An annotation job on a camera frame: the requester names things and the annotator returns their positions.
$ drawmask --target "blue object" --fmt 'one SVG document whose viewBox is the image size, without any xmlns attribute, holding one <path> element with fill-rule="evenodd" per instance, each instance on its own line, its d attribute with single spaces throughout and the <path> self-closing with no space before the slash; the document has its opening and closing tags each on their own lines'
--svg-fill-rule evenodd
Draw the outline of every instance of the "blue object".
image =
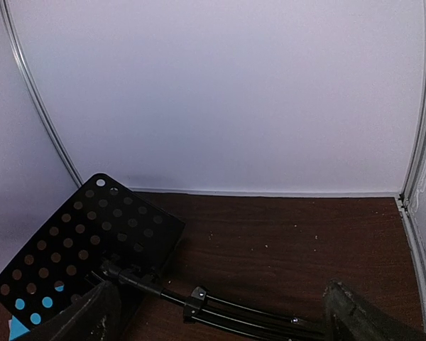
<svg viewBox="0 0 426 341">
<path fill-rule="evenodd" d="M 18 298 L 18 299 L 16 300 L 16 304 L 15 304 L 15 306 L 16 306 L 16 309 L 17 309 L 17 310 L 22 310 L 22 309 L 24 309 L 24 307 L 26 306 L 26 303 L 23 301 L 23 299 L 22 299 L 22 298 Z"/>
<path fill-rule="evenodd" d="M 64 288 L 65 288 L 64 286 L 58 286 L 57 288 L 55 288 L 55 290 L 58 291 L 58 292 L 62 292 Z M 44 297 L 43 298 L 44 308 L 50 308 L 50 307 L 52 307 L 52 304 L 53 304 L 52 298 L 50 298 L 50 297 Z M 23 299 L 18 298 L 16 300 L 16 308 L 17 309 L 22 310 L 25 306 L 26 306 L 26 303 L 23 301 Z M 37 318 L 39 318 L 38 323 L 34 323 L 32 321 L 32 317 L 34 315 L 37 315 Z M 37 324 L 41 323 L 41 317 L 39 316 L 39 314 L 32 314 L 32 316 L 30 317 L 30 321 L 33 324 L 37 325 Z M 16 339 L 17 337 L 24 335 L 28 331 L 29 331 L 28 328 L 25 325 L 23 325 L 21 323 L 21 321 L 19 321 L 17 318 L 15 318 L 13 316 L 11 318 L 11 327 L 10 327 L 10 331 L 9 331 L 9 341 L 12 341 L 12 340 Z"/>
<path fill-rule="evenodd" d="M 41 323 L 41 316 L 38 313 L 33 313 L 30 315 L 30 321 L 34 324 L 34 325 L 39 325 Z"/>
<path fill-rule="evenodd" d="M 9 341 L 16 339 L 19 336 L 24 335 L 28 332 L 28 329 L 14 316 L 11 319 L 11 330 L 9 333 Z"/>
<path fill-rule="evenodd" d="M 44 297 L 43 298 L 43 307 L 44 308 L 50 308 L 50 307 L 52 307 L 52 304 L 53 304 L 52 298 L 50 298 L 50 297 Z"/>
</svg>

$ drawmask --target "black perforated plate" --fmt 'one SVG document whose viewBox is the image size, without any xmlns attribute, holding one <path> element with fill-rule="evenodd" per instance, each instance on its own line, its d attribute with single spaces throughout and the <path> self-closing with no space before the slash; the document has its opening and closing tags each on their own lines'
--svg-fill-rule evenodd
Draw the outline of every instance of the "black perforated plate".
<svg viewBox="0 0 426 341">
<path fill-rule="evenodd" d="M 100 281 L 104 259 L 158 274 L 184 226 L 109 176 L 93 175 L 1 272 L 0 302 L 34 328 Z"/>
</svg>

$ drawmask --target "black bracket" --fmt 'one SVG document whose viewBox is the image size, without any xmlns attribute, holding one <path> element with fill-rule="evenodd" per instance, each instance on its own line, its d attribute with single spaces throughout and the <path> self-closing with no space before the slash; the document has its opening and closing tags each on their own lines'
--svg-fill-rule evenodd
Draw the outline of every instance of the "black bracket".
<svg viewBox="0 0 426 341">
<path fill-rule="evenodd" d="M 204 307 L 207 297 L 207 289 L 198 286 L 191 293 L 191 296 L 186 298 L 185 307 L 183 308 L 183 322 L 194 323 L 192 319 Z"/>
</svg>

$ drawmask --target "wooden surface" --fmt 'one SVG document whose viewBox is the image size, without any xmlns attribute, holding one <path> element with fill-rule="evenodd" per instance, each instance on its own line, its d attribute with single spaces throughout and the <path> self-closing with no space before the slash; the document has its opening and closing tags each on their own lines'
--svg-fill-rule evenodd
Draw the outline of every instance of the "wooden surface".
<svg viewBox="0 0 426 341">
<path fill-rule="evenodd" d="M 407 239 L 393 198 L 289 199 L 143 195 L 187 223 L 164 284 L 197 285 L 279 313 L 322 318 L 339 278 L 393 317 L 422 329 Z M 0 306 L 0 341 L 9 314 Z M 124 340 L 244 340 L 182 324 L 181 308 L 148 299 Z"/>
</svg>

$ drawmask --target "black metal rod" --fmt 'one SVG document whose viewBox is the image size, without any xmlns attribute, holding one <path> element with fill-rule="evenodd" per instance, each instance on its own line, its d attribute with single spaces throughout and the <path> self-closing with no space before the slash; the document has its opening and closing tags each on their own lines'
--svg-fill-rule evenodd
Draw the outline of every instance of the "black metal rod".
<svg viewBox="0 0 426 341">
<path fill-rule="evenodd" d="M 168 301 L 181 307 L 184 307 L 186 304 L 186 297 L 168 289 L 165 289 L 162 286 L 159 286 L 158 284 L 149 281 L 148 278 L 147 280 L 143 280 L 142 278 L 134 276 L 129 270 L 121 270 L 118 266 L 112 265 L 110 263 L 104 263 L 102 270 L 107 276 L 117 278 L 121 283 L 126 283 L 130 286 L 133 286 L 134 288 L 137 288 L 140 291 L 156 295 L 157 297 L 160 297 L 165 301 Z M 222 303 L 223 305 L 229 307 L 231 306 L 235 309 L 241 309 L 247 312 L 264 315 L 267 318 L 272 317 L 277 319 L 281 317 L 279 315 L 255 310 L 252 308 L 244 307 L 242 305 L 237 305 L 235 303 L 228 302 L 220 298 L 216 298 L 214 296 L 207 295 L 207 300 L 208 299 L 217 303 Z M 196 316 L 193 316 L 192 319 L 194 321 L 211 325 L 221 330 L 233 332 L 242 336 L 252 337 L 257 340 L 321 340 L 318 338 L 319 334 L 316 331 L 311 331 L 307 328 L 302 328 L 301 330 L 288 326 L 284 328 L 283 326 L 254 320 L 252 318 L 247 318 L 245 316 L 233 314 L 231 312 L 226 312 L 215 307 L 209 307 L 207 305 L 201 307 L 199 313 L 196 314 Z"/>
<path fill-rule="evenodd" d="M 243 325 L 233 325 L 228 323 L 226 320 L 221 318 L 214 318 L 213 316 L 203 316 L 199 314 L 192 318 L 194 321 L 202 323 L 204 325 L 208 325 L 210 327 L 223 330 L 225 332 L 230 332 L 235 335 L 240 335 L 244 337 L 249 337 L 255 340 L 265 340 L 265 341 L 302 341 L 294 337 L 283 337 L 279 335 L 271 335 L 266 332 L 261 332 L 258 330 L 254 330 L 253 328 L 246 328 Z"/>
<path fill-rule="evenodd" d="M 294 325 L 300 325 L 304 328 L 309 328 L 309 329 L 316 330 L 316 331 L 319 331 L 319 332 L 322 331 L 322 327 L 319 324 L 312 323 L 312 322 L 303 320 L 301 318 L 297 318 L 295 316 L 286 316 L 286 315 L 281 315 L 281 314 L 275 314 L 275 313 L 270 313 L 270 312 L 264 311 L 264 310 L 258 310 L 258 309 L 246 307 L 244 305 L 241 305 L 241 304 L 238 304 L 238 303 L 235 303 L 235 302 L 231 302 L 231 301 L 227 301 L 227 300 L 224 300 L 223 298 L 219 298 L 219 297 L 210 295 L 209 293 L 207 293 L 207 299 L 211 300 L 211 302 L 220 303 L 222 305 L 226 305 L 226 306 L 229 306 L 229 307 L 232 307 L 232 308 L 235 308 L 235 309 L 239 309 L 239 310 L 248 311 L 248 312 L 253 313 L 253 314 L 266 316 L 267 318 L 272 318 L 272 319 L 275 319 L 275 320 L 281 320 L 281 321 L 293 323 Z"/>
<path fill-rule="evenodd" d="M 218 318 L 223 318 L 225 320 L 231 321 L 233 323 L 240 323 L 242 325 L 247 325 L 252 328 L 259 330 L 264 330 L 266 332 L 277 334 L 286 337 L 298 337 L 301 340 L 324 340 L 324 334 L 317 332 L 316 330 L 304 329 L 301 326 L 289 326 L 289 325 L 276 325 L 274 323 L 266 323 L 259 320 L 254 320 L 253 318 L 245 317 L 242 315 L 237 315 L 228 311 L 224 311 L 215 307 L 205 306 L 202 308 L 202 312 L 205 312 L 209 315 L 217 316 Z"/>
<path fill-rule="evenodd" d="M 173 291 L 167 290 L 167 289 L 163 289 L 163 291 L 161 292 L 160 297 L 167 302 L 171 302 L 175 305 L 178 305 L 180 307 L 184 307 L 185 306 L 185 300 L 186 297 L 178 294 L 178 293 L 174 293 Z"/>
</svg>

